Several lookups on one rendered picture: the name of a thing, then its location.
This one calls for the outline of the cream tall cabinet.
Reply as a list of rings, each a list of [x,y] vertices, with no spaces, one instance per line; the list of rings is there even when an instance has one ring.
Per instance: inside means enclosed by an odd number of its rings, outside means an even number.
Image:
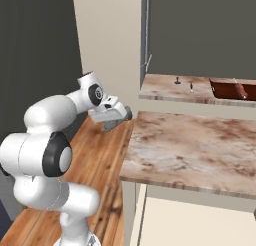
[[[141,0],[74,0],[82,71],[139,109]]]

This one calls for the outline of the thin grey metal rod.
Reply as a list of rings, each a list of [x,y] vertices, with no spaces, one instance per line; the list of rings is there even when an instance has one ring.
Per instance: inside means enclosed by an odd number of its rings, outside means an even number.
[[[145,74],[150,61],[149,50],[150,0],[142,0],[141,4],[141,72]]]

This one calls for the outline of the brown rectangular tray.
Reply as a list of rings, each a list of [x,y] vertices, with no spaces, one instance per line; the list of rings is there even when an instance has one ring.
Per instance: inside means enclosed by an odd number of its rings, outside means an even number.
[[[210,79],[209,82],[215,98],[243,100],[235,81],[221,82]],[[246,101],[256,101],[256,84],[241,83],[241,88],[247,94]]]

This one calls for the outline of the kebab skewer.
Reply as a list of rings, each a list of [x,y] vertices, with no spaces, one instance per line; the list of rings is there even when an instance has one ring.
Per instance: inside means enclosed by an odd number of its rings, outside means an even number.
[[[238,95],[241,99],[246,99],[248,97],[247,92],[245,91],[243,85],[241,83],[238,83],[236,79],[234,79],[235,88],[237,90]]]

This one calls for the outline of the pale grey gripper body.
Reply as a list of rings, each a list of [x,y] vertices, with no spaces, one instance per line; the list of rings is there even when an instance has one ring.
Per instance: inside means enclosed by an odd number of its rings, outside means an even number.
[[[127,109],[121,102],[117,102],[114,106],[103,104],[100,105],[99,108],[88,111],[90,118],[95,123],[124,119],[127,113]]]

